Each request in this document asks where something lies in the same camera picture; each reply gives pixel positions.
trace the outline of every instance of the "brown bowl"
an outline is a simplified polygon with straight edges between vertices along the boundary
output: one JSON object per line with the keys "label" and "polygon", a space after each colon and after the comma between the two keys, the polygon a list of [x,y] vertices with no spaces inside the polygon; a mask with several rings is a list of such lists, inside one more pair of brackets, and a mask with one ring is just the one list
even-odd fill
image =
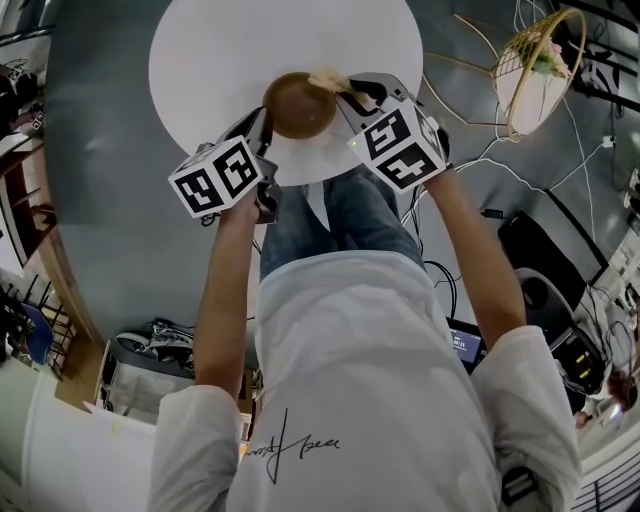
{"label": "brown bowl", "polygon": [[288,73],[267,89],[262,104],[273,116],[273,129],[288,139],[309,139],[333,121],[332,92],[309,83],[309,73]]}

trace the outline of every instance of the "screen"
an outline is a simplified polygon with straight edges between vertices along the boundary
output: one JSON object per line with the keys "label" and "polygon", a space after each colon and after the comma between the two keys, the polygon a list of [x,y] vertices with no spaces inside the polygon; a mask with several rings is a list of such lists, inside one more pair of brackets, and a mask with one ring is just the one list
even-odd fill
{"label": "screen", "polygon": [[476,360],[482,338],[457,329],[451,329],[451,337],[460,360],[465,363],[473,363]]}

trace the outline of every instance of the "white t-shirt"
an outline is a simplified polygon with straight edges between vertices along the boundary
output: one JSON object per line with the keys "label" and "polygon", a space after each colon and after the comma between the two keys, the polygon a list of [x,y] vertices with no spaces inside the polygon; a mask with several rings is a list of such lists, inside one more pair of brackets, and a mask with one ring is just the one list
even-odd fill
{"label": "white t-shirt", "polygon": [[162,400],[153,512],[484,511],[512,467],[565,510],[580,482],[573,418],[542,331],[503,336],[469,377],[431,281],[390,252],[300,260],[262,283],[266,403],[239,467],[223,390]]}

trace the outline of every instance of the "white tabletop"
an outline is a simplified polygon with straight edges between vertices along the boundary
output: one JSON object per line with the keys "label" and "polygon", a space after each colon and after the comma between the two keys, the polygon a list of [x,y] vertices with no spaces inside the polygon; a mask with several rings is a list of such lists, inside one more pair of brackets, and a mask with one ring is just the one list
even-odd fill
{"label": "white tabletop", "polygon": [[[259,107],[284,73],[391,73],[415,94],[422,62],[404,0],[174,0],[153,39],[149,83],[165,128],[193,154]],[[274,134],[267,158],[281,185],[321,181],[359,163],[346,145],[352,136],[337,109],[312,139]]]}

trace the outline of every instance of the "floor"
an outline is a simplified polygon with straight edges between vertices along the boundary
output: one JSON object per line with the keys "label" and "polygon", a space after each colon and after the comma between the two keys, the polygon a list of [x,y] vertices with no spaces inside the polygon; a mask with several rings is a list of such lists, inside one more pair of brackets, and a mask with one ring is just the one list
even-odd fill
{"label": "floor", "polygon": [[[513,32],[512,0],[409,0],[426,50],[490,67],[492,54],[478,36],[452,13],[491,27],[482,29],[496,46]],[[549,10],[546,2],[538,2]],[[156,316],[193,325],[206,275],[215,228],[205,230],[186,219],[165,186],[168,169],[184,154],[160,124],[148,90],[147,60],[151,38],[169,0],[134,5],[125,0],[67,0],[58,13],[48,74],[47,165],[61,236],[98,331],[112,337]],[[525,21],[530,11],[523,9]],[[595,23],[590,21],[589,30]],[[469,120],[493,121],[496,98],[491,82],[475,71],[425,57],[424,71],[437,91]],[[450,116],[423,87],[419,99],[450,134],[452,161],[477,158],[495,138],[492,128],[469,127]],[[570,92],[586,155],[610,134],[609,105]],[[616,121],[618,145],[612,176],[612,151],[600,150],[589,161],[596,242],[609,257],[627,230],[627,212],[616,187],[638,164],[639,114],[627,111]],[[496,144],[489,156],[540,188],[549,187],[582,159],[573,124],[561,105],[535,133],[519,144]],[[585,279],[598,269],[584,241],[543,194],[529,190],[507,171],[479,163],[462,179],[481,208],[503,210],[509,217],[524,210],[542,225]],[[583,172],[557,190],[579,222],[591,230]],[[401,209],[408,207],[401,198]],[[420,203],[425,258],[458,269],[438,212],[429,197]],[[498,228],[497,221],[488,221]],[[262,228],[256,238],[261,241]],[[255,260],[249,290],[249,316],[257,299]],[[434,282],[441,275],[432,272]],[[438,286],[447,311],[449,291]],[[456,317],[473,316],[459,283]]]}

